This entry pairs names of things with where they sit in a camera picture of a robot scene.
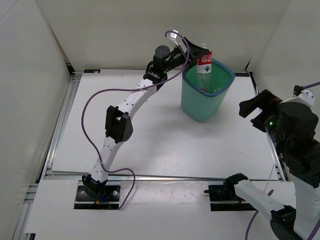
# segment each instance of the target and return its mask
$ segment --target white table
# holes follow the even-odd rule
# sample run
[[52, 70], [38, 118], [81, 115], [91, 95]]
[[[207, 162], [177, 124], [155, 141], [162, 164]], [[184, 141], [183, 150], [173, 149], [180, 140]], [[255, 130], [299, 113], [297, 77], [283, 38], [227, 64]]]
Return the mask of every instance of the white table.
[[[253, 182], [264, 189], [266, 182]], [[204, 181], [138, 181], [122, 210], [73, 209], [78, 181], [42, 180], [25, 229], [36, 240], [243, 240], [253, 211], [211, 212]], [[122, 182], [121, 197], [131, 182]], [[296, 207], [291, 182], [271, 181], [267, 192]], [[258, 214], [250, 240], [277, 240]]]
[[[81, 130], [85, 102], [101, 89], [135, 88], [143, 74], [143, 70], [102, 69], [82, 75], [53, 171], [91, 170], [97, 154]], [[181, 76], [166, 83], [139, 109], [132, 120], [133, 135], [120, 148], [111, 170], [132, 168], [137, 175], [203, 178], [243, 173], [251, 179], [268, 179], [274, 164], [271, 148], [266, 135], [250, 123], [259, 111], [246, 119], [239, 116], [239, 103], [255, 96], [250, 77], [235, 78], [219, 110], [205, 123], [181, 110], [181, 83]], [[107, 108], [118, 105], [128, 94], [107, 92], [91, 101], [85, 126], [99, 149], [105, 137]], [[271, 179], [278, 179], [275, 171]]]

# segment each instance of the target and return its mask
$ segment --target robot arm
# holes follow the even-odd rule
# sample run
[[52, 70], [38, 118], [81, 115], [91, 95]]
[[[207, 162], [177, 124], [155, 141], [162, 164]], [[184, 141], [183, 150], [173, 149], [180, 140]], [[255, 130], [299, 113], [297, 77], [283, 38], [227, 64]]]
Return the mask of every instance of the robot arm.
[[[307, 240], [320, 218], [320, 143], [313, 139], [318, 117], [311, 112], [314, 95], [309, 90], [296, 91], [282, 101], [268, 90], [239, 104], [239, 115], [246, 118], [256, 108], [260, 114], [253, 126], [268, 133], [275, 148], [293, 175], [296, 209], [276, 201], [255, 187], [241, 173], [223, 183], [224, 194], [241, 198], [261, 212], [280, 240]], [[315, 233], [314, 240], [320, 240]]]
[[[152, 85], [153, 82], [151, 80], [142, 79], [137, 88]], [[117, 107], [110, 106], [108, 108], [105, 123], [105, 129], [107, 130], [106, 137], [104, 138], [103, 147], [100, 151], [103, 165], [106, 170], [110, 170], [119, 148], [131, 137], [133, 133], [131, 119], [134, 117], [138, 109], [148, 100], [148, 98], [156, 92], [156, 86], [146, 90], [135, 91]], [[118, 121], [113, 122], [114, 118], [119, 119], [119, 124], [117, 124]], [[124, 129], [124, 131], [119, 134], [119, 129]], [[101, 183], [105, 182], [109, 175], [108, 172], [103, 169], [99, 158], [89, 174], [94, 180], [99, 180]]]
[[131, 119], [144, 102], [163, 86], [168, 79], [167, 72], [184, 63], [187, 63], [187, 68], [191, 68], [196, 64], [197, 58], [209, 53], [208, 49], [196, 46], [184, 38], [189, 50], [187, 54], [175, 41], [176, 37], [176, 34], [171, 34], [169, 37], [176, 43], [176, 47], [172, 51], [165, 45], [156, 48], [153, 61], [148, 64], [145, 75], [137, 86], [138, 90], [132, 92], [118, 106], [109, 106], [107, 109], [105, 138], [103, 148], [100, 151], [101, 160], [98, 158], [90, 173], [82, 176], [85, 191], [93, 200], [99, 200], [105, 194], [104, 188], [108, 180], [108, 171], [114, 158], [121, 145], [129, 140], [133, 134]]

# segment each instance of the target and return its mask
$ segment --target purple cable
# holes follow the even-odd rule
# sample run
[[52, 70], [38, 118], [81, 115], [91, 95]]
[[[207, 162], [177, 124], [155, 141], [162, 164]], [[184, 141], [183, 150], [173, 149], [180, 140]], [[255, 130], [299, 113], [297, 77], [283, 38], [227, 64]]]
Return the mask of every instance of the purple cable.
[[109, 174], [114, 174], [114, 173], [118, 173], [118, 172], [121, 172], [121, 171], [129, 171], [132, 173], [132, 176], [133, 176], [133, 183], [132, 183], [132, 186], [128, 192], [128, 194], [126, 195], [125, 199], [123, 200], [123, 203], [119, 206], [118, 209], [121, 209], [124, 204], [126, 203], [130, 193], [132, 192], [132, 190], [134, 189], [134, 186], [135, 186], [135, 183], [136, 183], [136, 175], [135, 175], [135, 172], [130, 169], [130, 168], [121, 168], [121, 169], [118, 169], [118, 170], [114, 170], [114, 171], [110, 171], [110, 170], [107, 170], [103, 164], [103, 161], [102, 161], [102, 157], [101, 157], [101, 154], [100, 154], [100, 151], [98, 149], [98, 147], [95, 145], [95, 143], [91, 140], [91, 138], [88, 136], [87, 134], [87, 131], [86, 131], [86, 128], [85, 128], [85, 123], [84, 123], [84, 120], [85, 120], [85, 113], [86, 113], [86, 110], [87, 110], [87, 107], [90, 103], [90, 101], [95, 97], [97, 96], [98, 94], [101, 94], [101, 93], [105, 93], [105, 92], [110, 92], [110, 91], [122, 91], [122, 92], [138, 92], [138, 91], [141, 91], [141, 90], [146, 90], [146, 89], [150, 89], [150, 88], [153, 88], [155, 86], [158, 86], [158, 85], [162, 85], [166, 82], [169, 82], [170, 80], [174, 79], [175, 77], [177, 77], [179, 74], [181, 74], [183, 72], [183, 70], [187, 67], [187, 64], [188, 64], [188, 59], [189, 59], [189, 55], [190, 55], [190, 47], [187, 43], [187, 41], [185, 40], [185, 37], [182, 36], [180, 33], [177, 33], [175, 31], [166, 31], [165, 32], [165, 37], [167, 37], [167, 34], [168, 33], [174, 33], [174, 34], [177, 34], [183, 41], [186, 49], [187, 49], [187, 53], [186, 53], [186, 58], [185, 58], [185, 62], [184, 64], [182, 65], [182, 68], [181, 70], [176, 73], [174, 76], [168, 78], [167, 80], [164, 80], [162, 82], [159, 82], [159, 83], [156, 83], [156, 84], [153, 84], [153, 85], [150, 85], [150, 86], [146, 86], [146, 87], [143, 87], [143, 88], [135, 88], [135, 89], [123, 89], [123, 88], [109, 88], [109, 89], [103, 89], [103, 90], [100, 90], [100, 91], [97, 91], [96, 93], [94, 93], [91, 97], [89, 97], [89, 99], [86, 101], [85, 105], [84, 105], [84, 108], [82, 110], [82, 115], [81, 115], [81, 128], [82, 128], [82, 131], [86, 137], [86, 139], [91, 143], [91, 145], [93, 146], [93, 148], [95, 149], [96, 153], [98, 154], [98, 157], [99, 157], [99, 160], [100, 160], [100, 163], [101, 163], [101, 167], [102, 169], [109, 173]]
[[[271, 194], [273, 194], [273, 193], [274, 193], [274, 190], [271, 189], [270, 192], [268, 192], [268, 196], [271, 196]], [[253, 214], [253, 216], [252, 216], [252, 218], [251, 218], [251, 220], [250, 220], [250, 222], [249, 222], [249, 224], [248, 224], [248, 227], [246, 228], [245, 237], [244, 237], [245, 240], [248, 240], [248, 235], [249, 235], [249, 231], [250, 231], [251, 225], [252, 225], [252, 223], [254, 222], [256, 216], [258, 215], [258, 213], [259, 213], [259, 211], [256, 211], [256, 212]]]
[[309, 84], [307, 86], [303, 86], [302, 90], [309, 89], [309, 88], [312, 88], [312, 87], [315, 87], [315, 86], [318, 86], [318, 85], [320, 85], [320, 81], [317, 81], [315, 83]]
[[320, 218], [316, 222], [314, 229], [311, 231], [309, 237], [306, 240], [312, 240], [315, 237], [316, 233], [318, 232], [319, 228], [320, 228]]

